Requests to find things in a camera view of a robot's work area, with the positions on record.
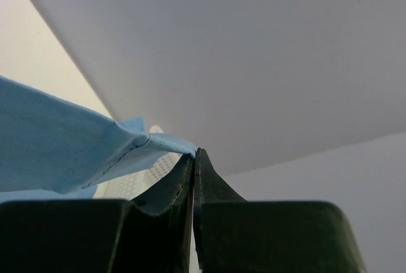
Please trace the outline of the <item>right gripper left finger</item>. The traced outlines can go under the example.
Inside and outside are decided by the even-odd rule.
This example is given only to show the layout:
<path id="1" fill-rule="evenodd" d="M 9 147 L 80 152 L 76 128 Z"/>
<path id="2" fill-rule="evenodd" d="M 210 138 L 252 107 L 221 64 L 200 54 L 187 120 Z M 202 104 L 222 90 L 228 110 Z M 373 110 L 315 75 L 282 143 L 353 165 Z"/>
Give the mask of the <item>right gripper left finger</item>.
<path id="1" fill-rule="evenodd" d="M 194 161 L 133 200 L 1 205 L 2 272 L 188 272 Z"/>

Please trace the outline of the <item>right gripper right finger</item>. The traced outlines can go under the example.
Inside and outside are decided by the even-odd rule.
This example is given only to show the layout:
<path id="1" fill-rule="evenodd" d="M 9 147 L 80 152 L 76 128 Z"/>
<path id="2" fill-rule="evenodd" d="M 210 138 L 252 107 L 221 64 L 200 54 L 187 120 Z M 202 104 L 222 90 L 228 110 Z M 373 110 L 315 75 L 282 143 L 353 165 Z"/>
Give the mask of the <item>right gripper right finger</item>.
<path id="1" fill-rule="evenodd" d="M 344 212 L 325 201 L 247 201 L 204 149 L 194 163 L 193 231 L 203 272 L 365 272 Z"/>

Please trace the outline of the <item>light blue long sleeve shirt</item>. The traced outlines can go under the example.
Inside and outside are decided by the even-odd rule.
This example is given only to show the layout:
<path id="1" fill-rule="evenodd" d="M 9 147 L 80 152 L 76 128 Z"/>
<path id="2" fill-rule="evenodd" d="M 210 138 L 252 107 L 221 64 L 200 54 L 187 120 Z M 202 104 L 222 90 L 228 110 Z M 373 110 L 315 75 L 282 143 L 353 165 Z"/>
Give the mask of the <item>light blue long sleeve shirt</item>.
<path id="1" fill-rule="evenodd" d="M 1 78 L 1 200 L 89 199 L 98 184 L 196 146 Z"/>

